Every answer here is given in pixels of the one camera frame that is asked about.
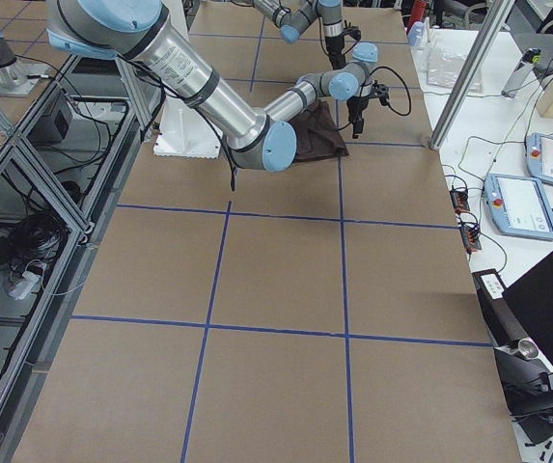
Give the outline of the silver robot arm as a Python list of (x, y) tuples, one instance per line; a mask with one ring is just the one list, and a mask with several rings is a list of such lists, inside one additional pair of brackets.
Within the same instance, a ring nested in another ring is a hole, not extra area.
[(277, 1), (249, 5), (268, 17), (288, 43), (321, 20), (332, 68), (300, 77), (266, 107), (254, 108), (191, 46), (161, 1), (49, 1), (47, 33), (53, 47), (68, 53), (144, 66), (223, 132), (231, 165), (281, 172), (297, 150), (290, 120), (323, 97), (352, 100), (362, 108), (371, 96), (379, 51), (371, 42), (359, 42), (346, 59), (339, 1), (307, 1), (295, 12)]
[(322, 33), (321, 49), (332, 69), (346, 65), (345, 37), (352, 37), (355, 43), (361, 40), (359, 28), (344, 20), (341, 1), (302, 1), (295, 11), (281, 1), (233, 1), (233, 4), (259, 11), (276, 26), (286, 43), (299, 40), (318, 21)]

